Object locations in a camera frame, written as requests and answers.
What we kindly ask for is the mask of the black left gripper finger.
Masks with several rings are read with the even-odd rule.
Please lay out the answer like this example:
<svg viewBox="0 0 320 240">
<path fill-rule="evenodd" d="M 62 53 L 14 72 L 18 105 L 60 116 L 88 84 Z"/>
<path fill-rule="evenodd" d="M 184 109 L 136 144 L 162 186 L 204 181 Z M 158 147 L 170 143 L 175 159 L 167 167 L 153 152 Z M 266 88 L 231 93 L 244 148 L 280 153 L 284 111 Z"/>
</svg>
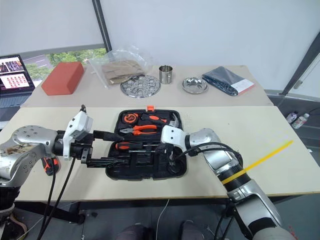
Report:
<svg viewBox="0 0 320 240">
<path fill-rule="evenodd" d="M 122 164 L 123 159 L 114 157 L 91 158 L 87 161 L 88 168 L 109 168 L 118 164 Z"/>
<path fill-rule="evenodd" d="M 113 132 L 94 130 L 93 137 L 103 141 L 123 141 L 124 137 Z"/>
</svg>

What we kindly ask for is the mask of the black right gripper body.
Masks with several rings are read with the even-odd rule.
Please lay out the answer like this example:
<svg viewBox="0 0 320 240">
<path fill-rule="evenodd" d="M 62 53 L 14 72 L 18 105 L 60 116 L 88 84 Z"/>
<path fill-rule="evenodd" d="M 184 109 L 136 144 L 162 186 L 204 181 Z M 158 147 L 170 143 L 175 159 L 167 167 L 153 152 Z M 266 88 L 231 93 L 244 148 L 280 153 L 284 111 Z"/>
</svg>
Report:
<svg viewBox="0 0 320 240">
<path fill-rule="evenodd" d="M 160 160 L 177 160 L 179 155 L 181 154 L 181 149 L 177 146 L 174 146 L 170 143 L 162 143 L 165 144 L 165 153 L 159 154 Z"/>
</svg>

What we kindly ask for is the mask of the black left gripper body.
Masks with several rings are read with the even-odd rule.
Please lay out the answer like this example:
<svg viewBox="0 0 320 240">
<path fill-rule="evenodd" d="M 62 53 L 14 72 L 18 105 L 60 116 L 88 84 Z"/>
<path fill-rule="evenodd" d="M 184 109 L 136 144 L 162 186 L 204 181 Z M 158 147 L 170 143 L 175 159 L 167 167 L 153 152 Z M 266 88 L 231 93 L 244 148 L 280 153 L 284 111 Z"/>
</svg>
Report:
<svg viewBox="0 0 320 240">
<path fill-rule="evenodd" d="M 82 164 L 92 163 L 93 142 L 92 136 L 86 136 L 81 140 L 71 143 L 71 157 L 80 160 Z"/>
</svg>

